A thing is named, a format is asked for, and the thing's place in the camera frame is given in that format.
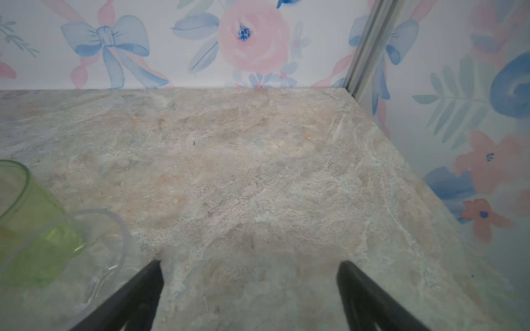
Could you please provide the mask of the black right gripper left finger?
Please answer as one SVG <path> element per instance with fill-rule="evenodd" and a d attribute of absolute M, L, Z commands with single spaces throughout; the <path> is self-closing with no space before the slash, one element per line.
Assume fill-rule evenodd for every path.
<path fill-rule="evenodd" d="M 164 278 L 159 260 L 138 272 L 73 330 L 151 330 Z"/>

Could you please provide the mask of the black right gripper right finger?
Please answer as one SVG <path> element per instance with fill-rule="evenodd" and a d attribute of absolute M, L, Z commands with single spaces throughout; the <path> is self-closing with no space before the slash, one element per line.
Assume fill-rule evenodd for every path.
<path fill-rule="evenodd" d="M 353 262 L 341 262 L 336 282 L 350 330 L 428 329 Z"/>

